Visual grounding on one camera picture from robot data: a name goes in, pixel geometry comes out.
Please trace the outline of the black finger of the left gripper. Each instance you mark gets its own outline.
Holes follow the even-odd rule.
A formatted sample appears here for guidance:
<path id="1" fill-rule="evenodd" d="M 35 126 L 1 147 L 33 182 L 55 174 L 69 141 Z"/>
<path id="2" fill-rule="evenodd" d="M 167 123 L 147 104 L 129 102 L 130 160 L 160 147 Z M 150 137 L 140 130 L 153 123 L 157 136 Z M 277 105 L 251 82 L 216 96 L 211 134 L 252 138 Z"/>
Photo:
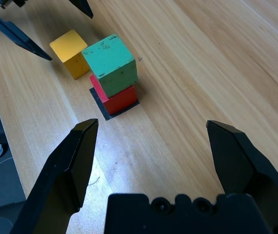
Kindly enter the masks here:
<path id="1" fill-rule="evenodd" d="M 70 0 L 70 2 L 76 6 L 81 12 L 87 15 L 89 18 L 93 18 L 94 14 L 88 4 L 87 0 Z"/>
<path id="2" fill-rule="evenodd" d="M 0 18 L 0 31 L 19 47 L 43 59 L 52 60 L 52 58 L 45 51 L 43 51 L 34 41 L 32 41 L 23 31 L 21 31 L 12 22 L 3 21 Z"/>

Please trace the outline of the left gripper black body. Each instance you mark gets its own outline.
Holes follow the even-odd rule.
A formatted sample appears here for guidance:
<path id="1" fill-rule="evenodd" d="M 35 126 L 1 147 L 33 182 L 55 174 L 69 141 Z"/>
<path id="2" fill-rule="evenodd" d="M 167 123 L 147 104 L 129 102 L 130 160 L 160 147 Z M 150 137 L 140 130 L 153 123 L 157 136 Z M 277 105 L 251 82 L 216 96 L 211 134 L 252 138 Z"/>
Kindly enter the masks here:
<path id="1" fill-rule="evenodd" d="M 11 3 L 14 3 L 18 7 L 22 7 L 27 0 L 0 0 L 0 7 L 2 9 L 5 9 L 8 7 Z"/>

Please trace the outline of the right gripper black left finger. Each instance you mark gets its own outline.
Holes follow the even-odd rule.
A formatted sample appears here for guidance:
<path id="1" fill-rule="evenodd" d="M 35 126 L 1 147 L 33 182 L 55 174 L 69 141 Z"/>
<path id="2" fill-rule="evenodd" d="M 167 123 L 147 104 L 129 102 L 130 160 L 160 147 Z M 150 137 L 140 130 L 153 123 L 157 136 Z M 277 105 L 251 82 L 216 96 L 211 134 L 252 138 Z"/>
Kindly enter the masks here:
<path id="1" fill-rule="evenodd" d="M 83 207 L 99 121 L 75 125 L 45 162 L 11 233 L 64 234 Z"/>

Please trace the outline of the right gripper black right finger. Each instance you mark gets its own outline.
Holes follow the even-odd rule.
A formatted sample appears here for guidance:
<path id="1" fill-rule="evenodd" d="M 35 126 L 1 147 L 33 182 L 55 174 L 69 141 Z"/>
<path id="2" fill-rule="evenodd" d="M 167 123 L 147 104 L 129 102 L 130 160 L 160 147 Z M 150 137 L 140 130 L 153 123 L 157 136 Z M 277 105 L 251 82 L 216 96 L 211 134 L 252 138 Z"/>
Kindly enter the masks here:
<path id="1" fill-rule="evenodd" d="M 278 172 L 272 163 L 233 126 L 206 123 L 213 161 L 227 194 L 248 194 L 268 228 L 278 234 Z"/>

